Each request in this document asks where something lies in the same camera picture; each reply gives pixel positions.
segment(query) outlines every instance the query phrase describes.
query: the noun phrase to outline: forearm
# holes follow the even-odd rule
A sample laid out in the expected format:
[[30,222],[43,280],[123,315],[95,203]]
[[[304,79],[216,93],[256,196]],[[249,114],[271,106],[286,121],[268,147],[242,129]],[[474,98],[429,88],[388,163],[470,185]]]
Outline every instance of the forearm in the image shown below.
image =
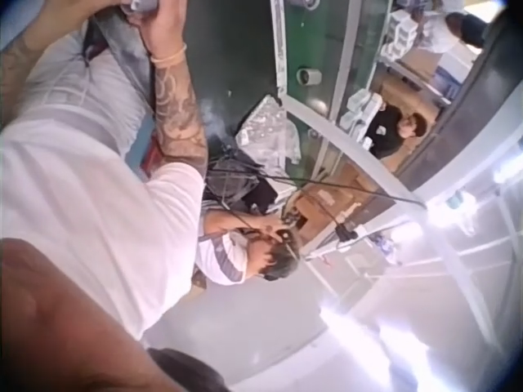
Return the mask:
[[206,235],[236,229],[256,229],[257,217],[241,212],[234,214],[223,210],[210,210],[205,215],[203,229]]
[[205,176],[207,140],[187,62],[156,69],[156,129],[164,162],[184,162]]
[[34,21],[2,50],[0,54],[2,127],[15,117],[15,107],[25,80],[49,44],[42,39],[38,22]]

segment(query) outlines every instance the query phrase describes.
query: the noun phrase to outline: white pants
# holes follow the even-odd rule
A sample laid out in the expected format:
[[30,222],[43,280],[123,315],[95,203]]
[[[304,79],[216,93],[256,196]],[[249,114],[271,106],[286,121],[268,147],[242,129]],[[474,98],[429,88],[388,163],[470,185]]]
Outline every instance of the white pants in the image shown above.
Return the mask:
[[25,84],[18,114],[73,122],[124,156],[136,139],[145,103],[109,50],[86,63],[86,29],[87,22],[45,51]]

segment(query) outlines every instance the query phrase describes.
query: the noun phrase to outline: black shirt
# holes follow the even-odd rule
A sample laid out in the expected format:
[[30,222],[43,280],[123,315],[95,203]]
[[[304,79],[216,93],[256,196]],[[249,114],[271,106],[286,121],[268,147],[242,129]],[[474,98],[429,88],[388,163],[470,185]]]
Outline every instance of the black shirt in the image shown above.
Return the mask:
[[370,122],[365,136],[373,141],[370,153],[378,158],[393,155],[405,141],[398,134],[398,123],[403,115],[395,106],[387,105],[385,110],[379,111]]

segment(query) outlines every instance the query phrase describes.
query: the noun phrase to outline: wristband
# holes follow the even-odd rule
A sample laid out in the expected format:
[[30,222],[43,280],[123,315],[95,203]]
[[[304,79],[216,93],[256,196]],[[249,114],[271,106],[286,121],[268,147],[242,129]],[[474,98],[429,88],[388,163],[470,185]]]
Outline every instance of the wristband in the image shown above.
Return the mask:
[[163,59],[151,57],[150,60],[157,69],[172,67],[173,65],[180,64],[186,59],[186,49],[187,45],[183,44],[183,47],[172,56]]

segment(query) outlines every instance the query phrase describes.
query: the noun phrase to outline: wire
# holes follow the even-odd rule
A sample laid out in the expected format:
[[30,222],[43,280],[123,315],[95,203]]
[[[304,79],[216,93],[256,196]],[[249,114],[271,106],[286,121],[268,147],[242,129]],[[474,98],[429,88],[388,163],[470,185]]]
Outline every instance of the wire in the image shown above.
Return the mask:
[[[209,171],[210,172],[231,173],[231,174],[251,174],[248,171],[230,170],[230,169],[209,169]],[[361,192],[363,194],[370,194],[370,195],[373,195],[373,196],[377,196],[379,198],[386,198],[386,199],[389,199],[389,200],[394,200],[396,202],[415,204],[417,206],[422,207],[423,209],[427,209],[427,206],[424,203],[419,202],[417,200],[412,200],[410,198],[400,198],[400,197],[396,197],[396,196],[391,196],[389,194],[384,194],[383,192],[376,192],[376,191],[372,191],[372,190],[366,190],[366,189],[363,189],[363,188],[358,188],[357,186],[350,186],[350,185],[344,185],[344,184],[335,184],[335,183],[327,182],[327,181],[316,181],[316,180],[310,180],[310,179],[302,178],[302,177],[269,176],[269,175],[261,173],[261,172],[257,173],[256,176],[260,176],[262,178],[266,178],[266,179],[270,179],[270,180],[275,180],[275,181],[278,181],[278,182],[284,182],[285,181],[284,182],[285,184],[288,184],[288,181],[295,181],[295,182],[305,182],[305,183],[308,183],[308,184],[332,186],[334,188],[340,188],[340,189],[350,189],[350,190],[354,190],[356,192]]]

